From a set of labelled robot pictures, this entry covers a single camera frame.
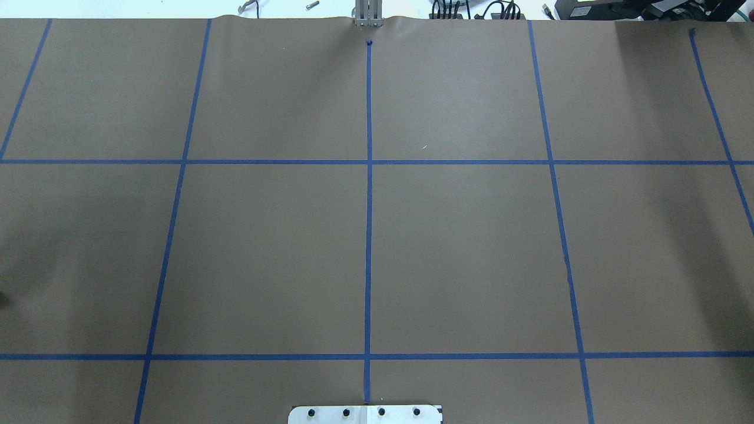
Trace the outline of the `black power strip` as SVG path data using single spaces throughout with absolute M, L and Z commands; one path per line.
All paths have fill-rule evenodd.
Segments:
M 467 21 L 525 21 L 516 1 L 431 1 L 429 19 Z

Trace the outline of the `aluminium frame post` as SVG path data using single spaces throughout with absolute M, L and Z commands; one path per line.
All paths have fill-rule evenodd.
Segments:
M 382 0 L 356 0 L 353 8 L 353 22 L 356 27 L 379 28 L 384 24 Z

